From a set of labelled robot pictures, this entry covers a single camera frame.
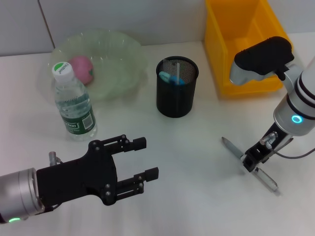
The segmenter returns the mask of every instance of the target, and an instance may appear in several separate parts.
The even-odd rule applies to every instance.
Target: pink ball
[[[84,85],[88,84],[93,79],[93,65],[86,56],[76,56],[69,60],[75,76]]]

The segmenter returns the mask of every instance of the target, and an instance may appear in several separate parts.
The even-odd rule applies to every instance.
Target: black mesh pen holder
[[[157,109],[171,118],[191,111],[199,70],[186,57],[165,58],[157,65]]]

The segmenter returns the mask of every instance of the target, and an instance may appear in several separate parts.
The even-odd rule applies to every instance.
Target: water bottle
[[[90,139],[97,126],[85,86],[68,62],[57,63],[52,72],[56,80],[55,103],[70,137],[76,141]]]

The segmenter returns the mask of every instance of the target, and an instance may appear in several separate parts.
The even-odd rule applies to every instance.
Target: white table
[[[305,65],[315,55],[314,34],[291,35]],[[279,185],[276,196],[221,144],[221,136],[247,150],[273,123],[285,91],[246,100],[219,100],[201,42],[143,47],[148,79],[134,96],[94,105],[98,134],[147,138],[147,148],[114,156],[119,180],[159,167],[142,195],[104,206],[95,196],[64,203],[54,212],[0,226],[1,236],[313,236],[315,154],[300,160],[273,156],[262,166]],[[172,119],[156,109],[157,63],[172,55],[199,67],[192,111]],[[83,156],[88,142],[67,141],[46,78],[49,54],[0,58],[0,175]],[[314,147],[315,132],[282,153]]]

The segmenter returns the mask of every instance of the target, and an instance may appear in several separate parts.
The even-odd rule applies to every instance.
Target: yellow box
[[[273,76],[243,86],[230,82],[234,56],[269,37],[288,39],[267,0],[206,0],[208,17],[205,48],[219,92],[233,97],[277,91],[281,81]]]

